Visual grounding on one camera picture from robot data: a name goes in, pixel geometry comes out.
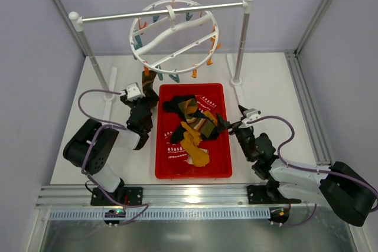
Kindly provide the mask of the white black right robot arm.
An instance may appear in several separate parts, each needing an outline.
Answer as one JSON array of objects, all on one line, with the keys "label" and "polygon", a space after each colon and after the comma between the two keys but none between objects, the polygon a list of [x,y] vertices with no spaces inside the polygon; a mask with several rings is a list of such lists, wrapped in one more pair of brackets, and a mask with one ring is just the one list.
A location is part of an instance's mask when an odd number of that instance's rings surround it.
[{"label": "white black right robot arm", "polygon": [[[252,170],[266,181],[268,198],[309,201],[327,207],[346,223],[361,227],[369,214],[377,211],[377,190],[344,162],[319,166],[283,158],[282,148],[295,137],[294,127],[279,116],[260,115],[256,109],[239,107],[242,117],[230,123],[219,114],[218,129],[235,135]],[[264,120],[278,120],[289,127],[290,136],[277,148],[266,133],[258,137],[254,125]]]}]

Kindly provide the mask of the olive orange sock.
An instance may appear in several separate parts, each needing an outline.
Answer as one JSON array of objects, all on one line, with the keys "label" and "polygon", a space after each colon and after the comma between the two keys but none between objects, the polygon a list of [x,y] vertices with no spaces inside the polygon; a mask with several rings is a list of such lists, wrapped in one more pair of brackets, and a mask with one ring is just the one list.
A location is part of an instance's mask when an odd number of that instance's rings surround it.
[{"label": "olive orange sock", "polygon": [[156,76],[157,73],[154,71],[142,72],[142,91],[145,95],[146,101],[150,109],[154,108],[159,101],[159,96],[153,89],[153,83]]}]

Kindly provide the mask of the yellow sock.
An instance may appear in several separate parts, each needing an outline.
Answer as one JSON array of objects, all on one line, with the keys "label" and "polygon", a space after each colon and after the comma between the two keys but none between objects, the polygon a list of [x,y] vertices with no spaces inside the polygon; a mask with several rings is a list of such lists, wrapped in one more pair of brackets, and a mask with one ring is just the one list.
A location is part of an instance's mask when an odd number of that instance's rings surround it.
[{"label": "yellow sock", "polygon": [[181,126],[184,128],[184,139],[192,142],[195,146],[198,146],[203,140],[201,133],[193,129],[188,123],[181,122]]}]

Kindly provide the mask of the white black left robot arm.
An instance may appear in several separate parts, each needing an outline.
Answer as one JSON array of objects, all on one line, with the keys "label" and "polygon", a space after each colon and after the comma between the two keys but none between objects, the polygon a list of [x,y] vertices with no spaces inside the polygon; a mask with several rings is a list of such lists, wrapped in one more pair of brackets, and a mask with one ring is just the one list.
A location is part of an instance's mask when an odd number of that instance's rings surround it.
[{"label": "white black left robot arm", "polygon": [[157,97],[124,100],[131,108],[126,125],[103,124],[88,119],[64,147],[63,158],[80,168],[101,191],[116,198],[124,181],[107,164],[108,157],[118,142],[130,150],[144,147],[153,128],[152,109],[158,100]]}]

